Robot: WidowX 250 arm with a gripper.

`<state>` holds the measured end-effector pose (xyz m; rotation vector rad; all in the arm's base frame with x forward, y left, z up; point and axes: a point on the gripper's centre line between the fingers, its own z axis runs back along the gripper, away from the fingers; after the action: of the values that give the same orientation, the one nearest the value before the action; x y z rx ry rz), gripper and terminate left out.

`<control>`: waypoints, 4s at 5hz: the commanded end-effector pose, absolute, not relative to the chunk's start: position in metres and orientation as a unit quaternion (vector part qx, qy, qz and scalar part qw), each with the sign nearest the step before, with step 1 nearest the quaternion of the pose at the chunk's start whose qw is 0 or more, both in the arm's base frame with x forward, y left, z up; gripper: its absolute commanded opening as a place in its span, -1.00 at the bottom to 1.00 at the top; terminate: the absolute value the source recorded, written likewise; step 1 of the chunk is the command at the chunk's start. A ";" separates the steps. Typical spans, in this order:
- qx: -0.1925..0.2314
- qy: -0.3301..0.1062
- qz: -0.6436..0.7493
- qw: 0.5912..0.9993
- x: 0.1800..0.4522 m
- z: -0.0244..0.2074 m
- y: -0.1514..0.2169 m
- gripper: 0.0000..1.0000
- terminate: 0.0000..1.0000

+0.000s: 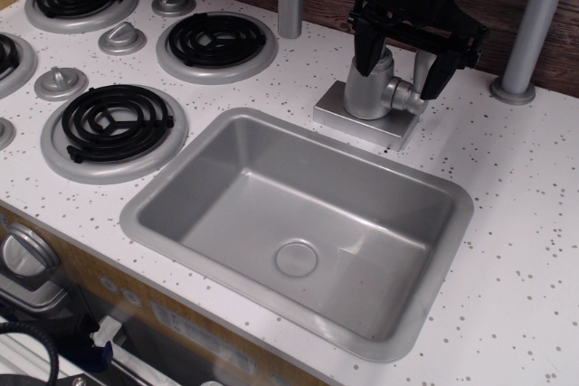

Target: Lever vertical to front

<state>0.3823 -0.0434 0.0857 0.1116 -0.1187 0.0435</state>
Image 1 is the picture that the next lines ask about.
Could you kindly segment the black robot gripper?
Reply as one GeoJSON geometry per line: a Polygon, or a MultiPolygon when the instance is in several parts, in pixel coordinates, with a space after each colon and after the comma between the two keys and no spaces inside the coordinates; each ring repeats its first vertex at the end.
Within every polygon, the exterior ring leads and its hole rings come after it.
{"type": "Polygon", "coordinates": [[[355,0],[356,69],[369,76],[391,39],[437,55],[420,92],[439,97],[455,71],[478,63],[490,29],[462,11],[455,0],[355,0]]]}

